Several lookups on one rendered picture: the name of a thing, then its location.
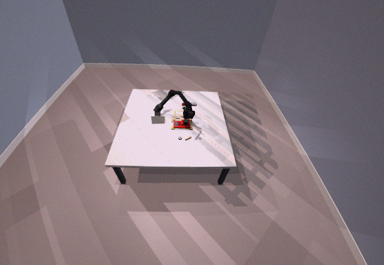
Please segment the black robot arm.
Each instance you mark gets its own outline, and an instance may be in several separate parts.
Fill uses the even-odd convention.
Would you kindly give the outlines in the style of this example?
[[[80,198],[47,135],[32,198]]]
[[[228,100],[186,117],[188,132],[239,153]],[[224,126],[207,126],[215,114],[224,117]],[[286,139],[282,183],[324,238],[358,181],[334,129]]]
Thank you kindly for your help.
[[[170,90],[168,92],[168,95],[164,98],[164,100],[162,100],[161,103],[157,104],[154,108],[154,116],[161,116],[161,110],[164,108],[164,104],[171,98],[173,97],[174,95],[179,95],[181,97],[181,99],[183,100],[184,102],[184,105],[185,107],[183,107],[182,109],[184,109],[184,114],[187,115],[188,114],[188,119],[192,119],[195,115],[195,111],[192,110],[192,104],[184,97],[184,95],[182,94],[181,91],[175,91],[175,90]]]

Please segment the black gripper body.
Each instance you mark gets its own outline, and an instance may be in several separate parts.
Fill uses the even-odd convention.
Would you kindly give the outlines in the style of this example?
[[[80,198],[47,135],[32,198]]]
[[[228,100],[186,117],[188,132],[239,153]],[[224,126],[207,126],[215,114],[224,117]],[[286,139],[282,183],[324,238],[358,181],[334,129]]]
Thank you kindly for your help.
[[[183,112],[183,115],[184,115],[184,119],[185,119],[185,120],[183,120],[183,124],[188,124],[189,123],[189,121],[187,120],[188,114],[185,115],[184,112]]]

